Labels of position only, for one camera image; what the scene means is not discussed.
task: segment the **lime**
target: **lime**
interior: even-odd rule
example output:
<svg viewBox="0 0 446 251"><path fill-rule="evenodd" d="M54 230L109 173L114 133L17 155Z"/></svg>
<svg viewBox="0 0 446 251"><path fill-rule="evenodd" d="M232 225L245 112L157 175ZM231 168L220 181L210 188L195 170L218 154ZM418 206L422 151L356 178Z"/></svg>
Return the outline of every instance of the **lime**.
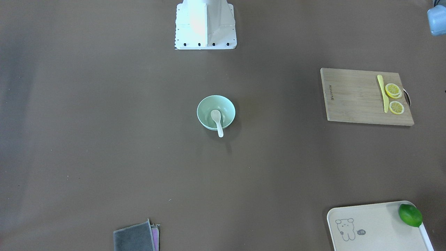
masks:
<svg viewBox="0 0 446 251"><path fill-rule="evenodd" d="M394 114L402 114L404 112L404 106L398 101L392 101L389 104L389 110Z"/></svg>
<svg viewBox="0 0 446 251"><path fill-rule="evenodd" d="M420 227L423 222L423 216L420 210L413 205L401 204L398 209L401 220L409 226Z"/></svg>

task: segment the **lemon slice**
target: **lemon slice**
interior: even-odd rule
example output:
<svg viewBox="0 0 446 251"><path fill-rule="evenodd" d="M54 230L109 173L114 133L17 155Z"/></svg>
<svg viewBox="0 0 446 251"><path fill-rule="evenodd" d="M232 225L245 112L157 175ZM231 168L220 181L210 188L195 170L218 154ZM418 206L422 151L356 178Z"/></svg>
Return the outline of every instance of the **lemon slice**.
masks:
<svg viewBox="0 0 446 251"><path fill-rule="evenodd" d="M398 101L392 101L389 104L389 110L394 114L402 114L404 112L404 106Z"/></svg>
<svg viewBox="0 0 446 251"><path fill-rule="evenodd" d="M390 95L389 93L387 93L387 95L388 95L389 97L393 98L393 99L397 99L397 98L401 98L401 97L403 96L403 93L400 92L400 93L398 93L398 95L396 95L396 96Z"/></svg>
<svg viewBox="0 0 446 251"><path fill-rule="evenodd" d="M390 97L396 97L401 94L401 90L396 84L387 84L385 90Z"/></svg>

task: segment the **green lime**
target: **green lime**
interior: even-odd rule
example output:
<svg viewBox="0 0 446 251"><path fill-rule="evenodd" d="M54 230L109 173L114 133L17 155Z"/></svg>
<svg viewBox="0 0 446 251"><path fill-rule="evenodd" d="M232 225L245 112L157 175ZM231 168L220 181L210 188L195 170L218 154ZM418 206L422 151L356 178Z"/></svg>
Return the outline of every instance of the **green lime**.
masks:
<svg viewBox="0 0 446 251"><path fill-rule="evenodd" d="M420 227L423 222L423 216L420 210L413 205L401 204L398 209L401 220L409 226Z"/></svg>

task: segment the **bamboo cutting board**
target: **bamboo cutting board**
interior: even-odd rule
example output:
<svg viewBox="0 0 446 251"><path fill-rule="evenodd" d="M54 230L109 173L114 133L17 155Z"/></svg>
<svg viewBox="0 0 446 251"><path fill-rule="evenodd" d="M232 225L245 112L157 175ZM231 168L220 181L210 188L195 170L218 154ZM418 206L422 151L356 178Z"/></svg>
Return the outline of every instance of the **bamboo cutting board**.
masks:
<svg viewBox="0 0 446 251"><path fill-rule="evenodd" d="M400 75L392 72L356 71L321 68L327 120L351 123L411 126L412 114L404 94L401 98L389 97L389 102L398 101L404 113L385 113L383 97L377 75L382 75L384 85L394 83L403 91Z"/></svg>

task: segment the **gray cloth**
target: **gray cloth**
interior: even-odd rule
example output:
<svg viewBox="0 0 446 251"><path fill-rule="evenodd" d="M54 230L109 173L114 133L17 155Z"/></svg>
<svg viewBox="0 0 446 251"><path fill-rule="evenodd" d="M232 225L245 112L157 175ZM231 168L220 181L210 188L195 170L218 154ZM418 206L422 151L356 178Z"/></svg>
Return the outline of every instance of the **gray cloth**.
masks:
<svg viewBox="0 0 446 251"><path fill-rule="evenodd" d="M149 220L113 232L115 251L155 251Z"/></svg>

